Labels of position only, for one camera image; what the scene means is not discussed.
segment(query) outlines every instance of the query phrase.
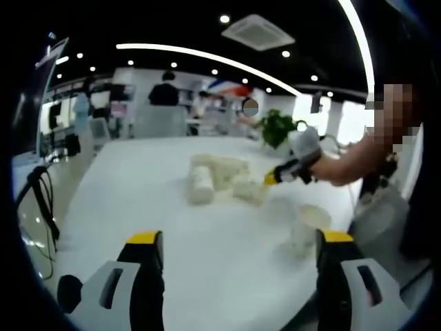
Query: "man in black shirt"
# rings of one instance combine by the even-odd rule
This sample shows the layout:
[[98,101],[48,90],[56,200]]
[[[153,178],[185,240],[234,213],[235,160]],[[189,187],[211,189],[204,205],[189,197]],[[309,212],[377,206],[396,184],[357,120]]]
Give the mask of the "man in black shirt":
[[149,94],[150,104],[153,106],[177,106],[179,91],[170,81],[175,78],[174,73],[166,71],[163,74],[163,83],[155,85]]

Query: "desk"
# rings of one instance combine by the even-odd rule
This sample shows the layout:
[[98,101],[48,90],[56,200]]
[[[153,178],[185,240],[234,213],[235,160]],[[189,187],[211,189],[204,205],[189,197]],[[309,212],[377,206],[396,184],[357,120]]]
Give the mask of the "desk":
[[[196,153],[246,159],[262,176],[280,163],[260,144],[231,137],[111,142],[79,185],[61,230],[56,277],[85,281],[125,240],[142,230],[164,232],[167,331],[279,330],[314,293],[314,256],[296,260],[288,244],[292,206],[313,203],[347,230],[353,208],[348,187],[301,181],[271,188],[255,208],[235,199],[190,206],[189,158]],[[352,185],[358,196],[360,183]]]

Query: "black ceiling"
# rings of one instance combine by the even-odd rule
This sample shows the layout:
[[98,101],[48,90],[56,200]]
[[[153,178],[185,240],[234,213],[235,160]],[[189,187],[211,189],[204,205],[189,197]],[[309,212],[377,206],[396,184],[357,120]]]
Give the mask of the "black ceiling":
[[[371,6],[371,10],[384,10],[384,1],[373,2],[377,4]],[[220,4],[205,2],[203,5],[188,3],[186,6],[169,1],[120,1],[117,7],[112,8],[112,5],[104,3],[92,6],[77,1],[69,8],[54,8],[58,15],[49,20],[48,29],[55,33],[58,40],[70,38],[64,53],[70,60],[57,66],[55,74],[63,76],[61,79],[53,78],[52,85],[84,77],[90,74],[90,66],[96,67],[96,74],[112,73],[115,68],[126,66],[131,59],[137,68],[168,69],[173,61],[178,63],[176,70],[184,72],[210,75],[216,68],[221,79],[240,83],[242,78],[247,77],[252,86],[271,87],[276,94],[286,93],[263,79],[212,60],[158,50],[115,48],[118,43],[160,43],[227,57],[292,86],[314,84],[310,77],[316,74],[320,86],[367,91],[356,37],[337,0],[260,3],[241,8],[237,3],[227,6],[224,1]],[[364,26],[369,25],[371,20],[364,17],[363,12],[369,11],[363,8],[359,12]],[[296,42],[257,52],[221,36],[225,26],[218,18],[222,14],[231,17],[230,23],[249,14],[259,14],[290,34]],[[373,31],[369,26],[365,29],[367,34]],[[376,35],[371,34],[368,41],[369,45],[374,44]],[[282,57],[283,50],[291,52],[290,58]],[[78,52],[84,54],[82,59],[76,58]]]

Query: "white paper cup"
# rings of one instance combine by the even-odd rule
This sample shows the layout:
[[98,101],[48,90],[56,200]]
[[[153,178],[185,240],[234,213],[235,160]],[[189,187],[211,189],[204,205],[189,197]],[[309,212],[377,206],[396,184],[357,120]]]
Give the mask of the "white paper cup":
[[316,244],[316,230],[329,229],[331,221],[328,212],[316,205],[301,205],[297,208],[290,240],[294,255],[299,258],[309,256]]

